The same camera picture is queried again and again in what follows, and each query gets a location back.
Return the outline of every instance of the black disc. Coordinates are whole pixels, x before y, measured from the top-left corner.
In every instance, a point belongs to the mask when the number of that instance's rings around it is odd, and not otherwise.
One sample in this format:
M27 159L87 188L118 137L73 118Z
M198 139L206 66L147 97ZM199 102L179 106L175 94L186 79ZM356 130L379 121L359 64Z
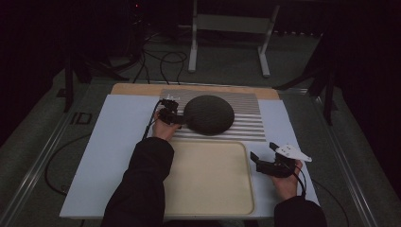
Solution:
M233 125L234 110L218 96L197 96L183 109L183 116L189 129L200 134L220 134Z

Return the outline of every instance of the hand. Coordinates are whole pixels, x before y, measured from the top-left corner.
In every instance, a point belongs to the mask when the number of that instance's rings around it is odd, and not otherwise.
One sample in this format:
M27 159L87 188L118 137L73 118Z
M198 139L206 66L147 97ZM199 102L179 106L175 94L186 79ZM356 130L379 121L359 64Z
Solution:
M302 163L299 160L295 160L295 165L297 167L295 167L294 172L298 176L302 168ZM298 180L295 178L295 176L291 175L287 178L276 178L270 176L270 178L276 187L277 194L283 201L297 196Z
M156 112L153 116L155 119L155 123L153 125L153 137L158 137L169 141L176 129L178 129L181 125L174 124L174 125L167 125L165 122L159 119L159 112Z

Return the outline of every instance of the dark background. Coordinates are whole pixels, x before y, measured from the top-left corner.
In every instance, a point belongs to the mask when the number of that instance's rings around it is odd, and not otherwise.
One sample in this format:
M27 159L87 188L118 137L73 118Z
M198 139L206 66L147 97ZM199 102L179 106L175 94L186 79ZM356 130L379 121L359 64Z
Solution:
M269 16L270 11L261 9L272 6L263 2L204 0L199 1L199 11ZM400 197L401 8L396 2L289 1L280 9L275 30L280 35L324 33L308 67L335 63L336 85ZM177 25L191 24L192 13L192 1L187 0L130 4L106 0L2 0L1 6L0 144L50 89L52 78L64 67L66 54L78 50L97 61L108 55L124 55L126 46L121 44L127 42L130 23L138 17L146 26L175 36ZM80 79L90 80L84 76Z

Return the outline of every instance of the black jacket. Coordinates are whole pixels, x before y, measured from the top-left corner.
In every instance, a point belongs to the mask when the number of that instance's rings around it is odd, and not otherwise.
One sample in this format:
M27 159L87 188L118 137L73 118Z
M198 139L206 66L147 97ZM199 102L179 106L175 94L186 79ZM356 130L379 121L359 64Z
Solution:
M174 149L166 140L150 137L139 142L121 184L106 206L101 226L163 226L163 180L173 157ZM303 197L279 203L274 209L274 222L276 227L326 226L321 207Z

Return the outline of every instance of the person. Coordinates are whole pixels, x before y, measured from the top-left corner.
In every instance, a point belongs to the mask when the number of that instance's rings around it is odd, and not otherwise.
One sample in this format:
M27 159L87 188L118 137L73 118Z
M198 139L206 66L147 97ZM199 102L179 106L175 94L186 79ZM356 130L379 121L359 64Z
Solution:
M128 169L110 198L102 227L161 227L165 214L164 179L168 176L174 149L168 141L180 125L167 125L154 115L153 134L136 144ZM302 167L296 162L296 174ZM323 210L313 201L297 196L298 181L271 177L283 200L274 209L274 224L281 226L326 226Z

